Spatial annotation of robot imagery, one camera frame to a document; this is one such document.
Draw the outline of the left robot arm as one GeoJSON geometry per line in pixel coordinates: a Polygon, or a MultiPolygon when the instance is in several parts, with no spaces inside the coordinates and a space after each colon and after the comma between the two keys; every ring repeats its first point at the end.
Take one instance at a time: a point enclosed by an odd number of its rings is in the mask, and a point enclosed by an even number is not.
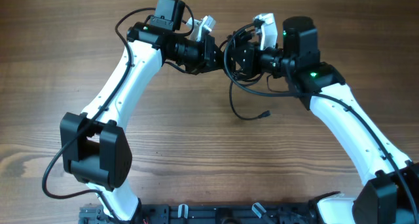
{"type": "Polygon", "coordinates": [[[125,131],[151,79],[164,64],[191,75],[221,68],[222,53],[211,36],[211,16],[190,18],[180,30],[187,5],[158,0],[146,21],[122,37],[124,52],[100,93],[79,114],[60,124],[64,170],[95,193],[112,223],[139,223],[141,201],[131,190],[132,152],[125,131]]]}

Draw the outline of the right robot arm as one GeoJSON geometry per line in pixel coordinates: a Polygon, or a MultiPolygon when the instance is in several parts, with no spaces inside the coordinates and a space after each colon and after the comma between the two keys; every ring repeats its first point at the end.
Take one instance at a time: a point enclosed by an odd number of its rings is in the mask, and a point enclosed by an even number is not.
{"type": "Polygon", "coordinates": [[[333,192],[311,201],[312,222],[418,222],[418,164],[380,131],[338,70],[321,61],[311,18],[288,18],[278,31],[272,14],[258,15],[227,39],[223,62],[232,84],[240,88],[258,74],[284,78],[288,89],[268,95],[298,98],[353,162],[361,192],[355,197],[333,192]]]}

